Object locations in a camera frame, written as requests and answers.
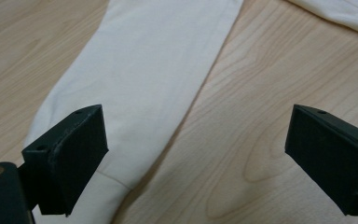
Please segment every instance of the wood grain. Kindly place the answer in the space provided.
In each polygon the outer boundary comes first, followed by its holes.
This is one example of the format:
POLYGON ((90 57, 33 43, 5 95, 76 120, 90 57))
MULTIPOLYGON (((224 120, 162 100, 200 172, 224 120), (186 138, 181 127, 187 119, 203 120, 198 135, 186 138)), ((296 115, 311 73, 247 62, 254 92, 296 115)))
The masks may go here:
MULTIPOLYGON (((106 4, 0 0, 0 161, 21 163, 36 109, 106 4)), ((358 127, 358 33, 282 0, 245 0, 186 119, 113 223, 358 223, 284 154, 293 104, 358 127)))

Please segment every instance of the black plastic part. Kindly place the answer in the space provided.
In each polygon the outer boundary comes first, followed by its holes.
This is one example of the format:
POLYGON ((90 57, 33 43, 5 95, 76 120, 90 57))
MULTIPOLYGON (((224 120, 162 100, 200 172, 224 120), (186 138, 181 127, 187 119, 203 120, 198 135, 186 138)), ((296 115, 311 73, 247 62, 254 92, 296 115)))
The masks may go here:
POLYGON ((0 223, 34 223, 17 167, 10 162, 0 162, 0 223))
POLYGON ((358 216, 358 128, 295 105, 285 151, 345 215, 358 216))
POLYGON ((108 151, 103 110, 75 111, 22 151, 20 168, 28 206, 43 215, 69 215, 108 151))

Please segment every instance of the wooden table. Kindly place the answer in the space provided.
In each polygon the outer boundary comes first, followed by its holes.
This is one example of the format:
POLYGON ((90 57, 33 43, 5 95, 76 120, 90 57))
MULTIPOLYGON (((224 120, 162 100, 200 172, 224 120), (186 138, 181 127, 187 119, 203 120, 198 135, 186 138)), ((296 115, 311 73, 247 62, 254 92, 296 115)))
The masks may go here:
MULTIPOLYGON (((0 0, 0 161, 21 164, 36 109, 106 6, 0 0)), ((293 104, 358 127, 358 33, 286 1, 245 0, 186 119, 113 222, 358 223, 284 154, 293 104)))

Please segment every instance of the wood grain pattern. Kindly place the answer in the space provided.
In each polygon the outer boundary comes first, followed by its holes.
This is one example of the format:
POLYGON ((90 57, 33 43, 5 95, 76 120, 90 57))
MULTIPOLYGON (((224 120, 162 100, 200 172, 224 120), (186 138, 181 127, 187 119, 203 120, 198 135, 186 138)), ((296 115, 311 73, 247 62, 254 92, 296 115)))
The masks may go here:
MULTIPOLYGON (((106 3, 0 1, 0 161, 21 163, 36 109, 106 3)), ((284 154, 293 104, 358 127, 358 33, 282 0, 245 0, 186 119, 113 223, 358 223, 284 154)))

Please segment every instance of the white cloth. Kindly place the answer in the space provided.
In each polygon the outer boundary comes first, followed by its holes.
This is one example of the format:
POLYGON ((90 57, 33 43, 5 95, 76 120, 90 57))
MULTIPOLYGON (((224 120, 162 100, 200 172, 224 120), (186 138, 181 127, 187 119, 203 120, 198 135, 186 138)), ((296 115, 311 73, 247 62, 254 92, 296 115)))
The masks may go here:
POLYGON ((208 74, 242 0, 112 0, 103 21, 37 112, 25 145, 88 105, 103 105, 110 151, 71 216, 109 223, 165 148, 208 74))
POLYGON ((288 0, 327 20, 358 31, 358 0, 288 0))

